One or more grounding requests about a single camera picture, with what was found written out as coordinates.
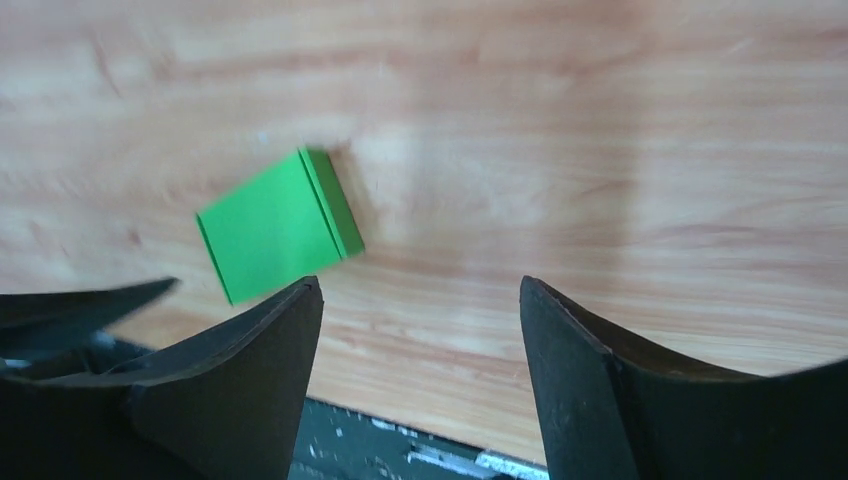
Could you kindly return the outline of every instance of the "wooden table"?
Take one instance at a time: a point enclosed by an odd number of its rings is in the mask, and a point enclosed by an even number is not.
[[[776,373],[848,352],[848,3],[0,2],[0,289],[175,275],[118,332],[232,316],[193,212],[304,143],[368,246],[310,393],[543,461],[524,274]]]

